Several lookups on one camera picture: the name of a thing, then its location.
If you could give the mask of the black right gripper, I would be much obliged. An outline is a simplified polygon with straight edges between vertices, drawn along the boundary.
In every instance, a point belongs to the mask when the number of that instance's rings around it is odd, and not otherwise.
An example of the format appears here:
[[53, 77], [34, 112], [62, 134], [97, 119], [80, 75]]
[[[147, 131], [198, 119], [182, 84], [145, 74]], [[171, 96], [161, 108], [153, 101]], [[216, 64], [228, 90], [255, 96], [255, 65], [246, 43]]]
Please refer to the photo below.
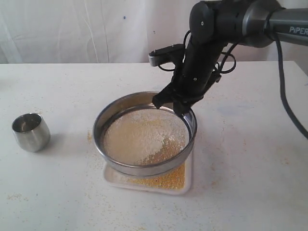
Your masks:
[[173, 111], [177, 116], [189, 113], [195, 102], [203, 98], [215, 63], [226, 45], [224, 41], [200, 43], [196, 38], [190, 38], [180, 72], [170, 86], [152, 98], [156, 109], [173, 103]]

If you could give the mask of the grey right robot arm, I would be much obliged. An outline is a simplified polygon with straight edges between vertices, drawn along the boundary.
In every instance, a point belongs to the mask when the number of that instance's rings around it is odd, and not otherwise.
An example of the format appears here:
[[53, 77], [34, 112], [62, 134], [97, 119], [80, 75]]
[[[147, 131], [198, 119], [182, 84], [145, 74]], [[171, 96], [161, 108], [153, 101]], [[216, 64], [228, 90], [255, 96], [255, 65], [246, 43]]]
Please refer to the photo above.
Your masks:
[[171, 82], [153, 97], [153, 104], [159, 108], [172, 103], [177, 115], [188, 113], [219, 80], [222, 69], [215, 65], [228, 44], [264, 48], [275, 39], [307, 45], [307, 9], [286, 9], [276, 0], [195, 4], [184, 41], [149, 54], [152, 66], [175, 66]]

